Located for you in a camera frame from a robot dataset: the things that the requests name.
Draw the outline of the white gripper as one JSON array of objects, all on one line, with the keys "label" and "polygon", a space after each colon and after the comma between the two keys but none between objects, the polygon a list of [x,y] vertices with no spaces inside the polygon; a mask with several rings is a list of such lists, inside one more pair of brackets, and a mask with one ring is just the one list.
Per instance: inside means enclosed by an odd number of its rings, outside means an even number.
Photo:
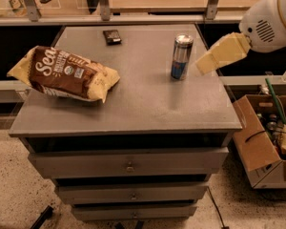
[{"label": "white gripper", "polygon": [[245,58],[251,47],[255,52],[285,48],[286,0],[260,0],[246,11],[239,29],[242,33],[232,32],[222,36],[195,61],[201,74]]}]

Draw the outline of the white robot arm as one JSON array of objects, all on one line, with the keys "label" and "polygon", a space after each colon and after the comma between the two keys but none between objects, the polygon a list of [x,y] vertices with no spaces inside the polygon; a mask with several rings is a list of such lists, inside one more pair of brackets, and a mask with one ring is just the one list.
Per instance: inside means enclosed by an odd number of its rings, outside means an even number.
[{"label": "white robot arm", "polygon": [[195,65],[201,74],[244,59],[249,50],[274,52],[286,47],[286,0],[260,0],[243,15],[239,32],[217,40]]}]

